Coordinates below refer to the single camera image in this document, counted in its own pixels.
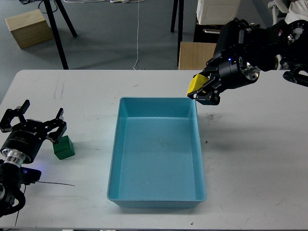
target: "green block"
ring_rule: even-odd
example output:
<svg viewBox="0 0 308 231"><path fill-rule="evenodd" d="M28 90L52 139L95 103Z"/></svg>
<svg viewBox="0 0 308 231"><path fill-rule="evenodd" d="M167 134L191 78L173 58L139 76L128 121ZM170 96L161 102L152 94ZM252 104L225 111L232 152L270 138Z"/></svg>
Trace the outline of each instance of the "green block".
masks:
<svg viewBox="0 0 308 231"><path fill-rule="evenodd" d="M53 152L59 160L75 155L73 143L68 136L63 136L58 144L53 145Z"/></svg>

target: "cardboard box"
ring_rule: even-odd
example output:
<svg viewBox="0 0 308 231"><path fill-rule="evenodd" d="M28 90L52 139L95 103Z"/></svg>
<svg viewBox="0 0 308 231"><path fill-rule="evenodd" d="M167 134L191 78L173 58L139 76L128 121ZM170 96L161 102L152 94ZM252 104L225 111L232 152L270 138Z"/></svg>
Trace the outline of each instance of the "cardboard box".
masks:
<svg viewBox="0 0 308 231"><path fill-rule="evenodd" d="M202 70L213 58L215 43L181 42L179 70Z"/></svg>
<svg viewBox="0 0 308 231"><path fill-rule="evenodd" d="M39 9L5 19L20 49L53 38L51 29Z"/></svg>

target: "white table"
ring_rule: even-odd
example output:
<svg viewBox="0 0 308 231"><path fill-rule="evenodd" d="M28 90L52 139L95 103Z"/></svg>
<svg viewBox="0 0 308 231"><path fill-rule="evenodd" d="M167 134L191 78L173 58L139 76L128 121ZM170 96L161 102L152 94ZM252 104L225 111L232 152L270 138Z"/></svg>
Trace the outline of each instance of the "white table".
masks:
<svg viewBox="0 0 308 231"><path fill-rule="evenodd" d="M26 118L64 108L76 155L58 160L45 141L34 163L17 228L308 229L308 88L281 71L227 90L218 106L198 104L207 199L194 209L120 208L106 197L119 99L185 97L197 71L33 70L19 72L1 106L29 99ZM7 134L0 134L2 144ZM16 214L0 227L14 226Z"/></svg>

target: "blue tray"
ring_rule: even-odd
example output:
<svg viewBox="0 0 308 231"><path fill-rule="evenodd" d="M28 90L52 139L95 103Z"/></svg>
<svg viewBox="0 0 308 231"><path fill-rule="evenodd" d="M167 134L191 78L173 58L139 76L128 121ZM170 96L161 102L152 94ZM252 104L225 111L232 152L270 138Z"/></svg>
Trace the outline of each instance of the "blue tray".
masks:
<svg viewBox="0 0 308 231"><path fill-rule="evenodd" d="M108 199L122 207L195 207L206 198L195 101L122 98Z"/></svg>

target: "black metal stand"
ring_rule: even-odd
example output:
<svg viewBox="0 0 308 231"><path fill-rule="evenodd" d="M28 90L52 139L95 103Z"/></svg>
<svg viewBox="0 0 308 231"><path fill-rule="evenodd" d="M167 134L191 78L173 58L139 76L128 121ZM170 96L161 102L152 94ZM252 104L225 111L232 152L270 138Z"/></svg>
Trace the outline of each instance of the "black metal stand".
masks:
<svg viewBox="0 0 308 231"><path fill-rule="evenodd" d="M62 16L63 16L64 20L66 21L66 24L68 25L68 28L70 29L73 37L77 37L77 33L76 33L76 31L75 31L67 13L66 13L66 10L65 10L61 0L54 0L54 1L58 5L60 12L62 13ZM57 49L58 49L58 52L59 52L59 55L60 55L60 59L61 59L61 62L62 62L63 69L68 70L67 61L66 61L66 58L65 58L65 54L64 54L62 43L61 43L59 31L58 31L58 28L57 28L57 24L56 24L56 21L55 21L54 16L53 16L50 0L44 0L44 4L45 4L45 7L46 7L47 16L48 16L48 19L49 19L49 22L50 22L50 26L51 26L51 30L52 30L52 33L53 33L53 36L54 36L54 40L55 40L56 45L57 45Z"/></svg>
<svg viewBox="0 0 308 231"><path fill-rule="evenodd" d="M172 10L172 19L171 19L171 32L174 32L175 20L177 17L177 9L179 3L179 16L178 16L178 62L180 59L180 45L183 39L183 14L184 14L184 0L173 0L173 10Z"/></svg>

